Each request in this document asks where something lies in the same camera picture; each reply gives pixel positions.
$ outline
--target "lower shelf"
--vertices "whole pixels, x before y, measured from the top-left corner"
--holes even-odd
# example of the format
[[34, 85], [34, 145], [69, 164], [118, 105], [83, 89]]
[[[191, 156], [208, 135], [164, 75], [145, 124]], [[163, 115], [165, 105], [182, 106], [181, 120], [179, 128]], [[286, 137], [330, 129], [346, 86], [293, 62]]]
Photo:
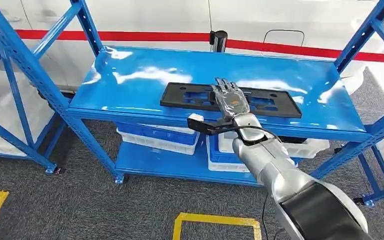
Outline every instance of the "lower shelf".
[[123, 142], [115, 168], [127, 174], [260, 186], [250, 173], [208, 170], [204, 140], [205, 135], [202, 134], [193, 155]]

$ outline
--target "blue storage bin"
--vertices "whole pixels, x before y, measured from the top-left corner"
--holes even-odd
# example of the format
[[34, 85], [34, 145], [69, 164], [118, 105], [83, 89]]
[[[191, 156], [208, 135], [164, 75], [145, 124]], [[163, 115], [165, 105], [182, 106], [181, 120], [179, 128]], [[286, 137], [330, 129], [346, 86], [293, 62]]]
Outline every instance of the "blue storage bin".
[[193, 145], [198, 132], [182, 127], [154, 126], [116, 122], [118, 131], [178, 144]]

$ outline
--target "shelf foot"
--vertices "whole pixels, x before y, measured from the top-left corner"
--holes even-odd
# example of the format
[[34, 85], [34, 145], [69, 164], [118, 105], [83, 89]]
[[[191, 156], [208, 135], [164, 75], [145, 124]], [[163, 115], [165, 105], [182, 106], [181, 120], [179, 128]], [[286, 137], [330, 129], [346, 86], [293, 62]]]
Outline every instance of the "shelf foot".
[[115, 178], [115, 183], [116, 184], [123, 184], [124, 183], [125, 176], [124, 174], [121, 174], [120, 176]]
[[340, 152], [341, 150], [342, 150], [341, 147], [337, 147], [337, 148], [335, 148], [334, 152], [335, 152], [335, 154], [337, 154], [337, 153]]
[[59, 175], [62, 172], [62, 168], [55, 165], [54, 167], [46, 169], [45, 173], [51, 175]]
[[373, 200], [369, 200], [369, 201], [364, 201], [363, 197], [365, 197], [365, 195], [363, 194], [362, 197], [355, 197], [353, 199], [354, 203], [356, 205], [365, 205], [365, 206], [368, 206], [368, 207], [374, 207], [374, 202]]

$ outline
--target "robotic hand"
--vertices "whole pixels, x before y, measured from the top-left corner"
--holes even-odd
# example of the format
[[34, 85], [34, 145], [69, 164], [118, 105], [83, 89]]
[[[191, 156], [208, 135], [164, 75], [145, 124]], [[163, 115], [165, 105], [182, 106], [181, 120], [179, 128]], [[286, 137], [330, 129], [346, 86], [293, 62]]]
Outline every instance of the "robotic hand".
[[191, 129], [215, 135], [236, 131], [233, 150], [275, 202], [277, 220], [291, 239], [371, 240], [367, 221], [338, 187], [295, 168], [280, 139], [261, 127], [234, 82], [216, 78], [212, 85], [223, 120], [205, 123], [188, 118]]

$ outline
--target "gray carpet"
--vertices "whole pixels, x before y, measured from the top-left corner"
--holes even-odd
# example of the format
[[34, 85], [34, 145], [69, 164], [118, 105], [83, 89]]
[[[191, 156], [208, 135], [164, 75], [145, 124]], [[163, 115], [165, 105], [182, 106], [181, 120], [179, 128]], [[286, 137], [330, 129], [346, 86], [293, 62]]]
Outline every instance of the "gray carpet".
[[[365, 122], [384, 114], [384, 96], [368, 71], [364, 85], [353, 95]], [[108, 122], [86, 122], [111, 157], [121, 142]], [[300, 169], [310, 172], [333, 154], [340, 142], [304, 160]], [[376, 177], [384, 182], [371, 153]], [[131, 175], [125, 184], [113, 183], [83, 143], [66, 129], [53, 161], [65, 168], [59, 176], [45, 175], [29, 161], [0, 159], [0, 190], [9, 195], [0, 209], [0, 240], [169, 240], [180, 212], [253, 218], [261, 222], [265, 190], [261, 187], [206, 183], [192, 180]], [[358, 161], [353, 160], [325, 178], [351, 197], [371, 191]], [[384, 200], [361, 207], [374, 239], [384, 239]], [[272, 239], [280, 228], [272, 202], [265, 222]], [[247, 226], [184, 222], [182, 240], [252, 240]], [[288, 239], [281, 233], [277, 239]]]

